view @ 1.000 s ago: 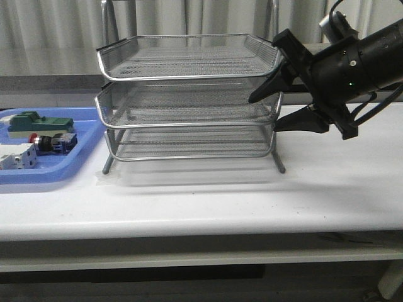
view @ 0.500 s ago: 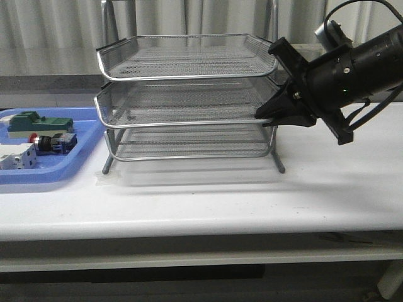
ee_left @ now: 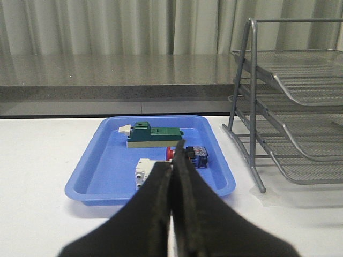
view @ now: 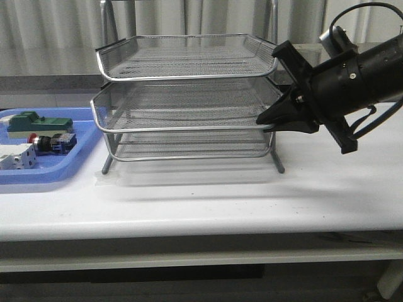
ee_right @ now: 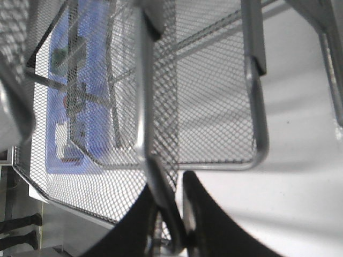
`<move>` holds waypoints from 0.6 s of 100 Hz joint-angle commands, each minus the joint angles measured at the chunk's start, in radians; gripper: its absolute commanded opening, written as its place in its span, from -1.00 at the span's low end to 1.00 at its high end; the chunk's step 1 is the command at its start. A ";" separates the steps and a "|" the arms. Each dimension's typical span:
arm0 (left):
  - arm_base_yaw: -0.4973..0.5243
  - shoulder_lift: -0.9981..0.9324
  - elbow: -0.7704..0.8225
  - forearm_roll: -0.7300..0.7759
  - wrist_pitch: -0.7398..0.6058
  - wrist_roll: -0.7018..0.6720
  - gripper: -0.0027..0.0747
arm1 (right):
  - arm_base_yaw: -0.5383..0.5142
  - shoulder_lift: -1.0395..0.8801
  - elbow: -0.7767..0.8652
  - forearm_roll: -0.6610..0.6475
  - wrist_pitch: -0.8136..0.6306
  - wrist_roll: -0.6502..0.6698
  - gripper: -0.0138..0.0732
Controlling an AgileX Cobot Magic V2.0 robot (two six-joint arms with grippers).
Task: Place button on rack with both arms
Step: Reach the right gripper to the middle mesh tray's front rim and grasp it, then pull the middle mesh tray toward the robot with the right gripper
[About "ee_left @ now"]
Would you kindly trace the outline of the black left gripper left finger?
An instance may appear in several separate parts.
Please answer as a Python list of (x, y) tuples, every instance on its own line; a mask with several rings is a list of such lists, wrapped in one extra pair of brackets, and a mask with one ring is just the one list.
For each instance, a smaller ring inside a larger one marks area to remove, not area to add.
[(138, 192), (112, 218), (66, 245), (60, 256), (167, 256), (172, 166), (156, 162)]

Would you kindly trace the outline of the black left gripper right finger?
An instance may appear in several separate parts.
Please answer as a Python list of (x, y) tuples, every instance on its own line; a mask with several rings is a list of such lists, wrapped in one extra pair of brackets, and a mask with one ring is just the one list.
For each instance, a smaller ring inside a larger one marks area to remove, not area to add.
[(206, 184), (176, 145), (171, 183), (179, 256), (298, 256), (288, 242), (235, 212)]

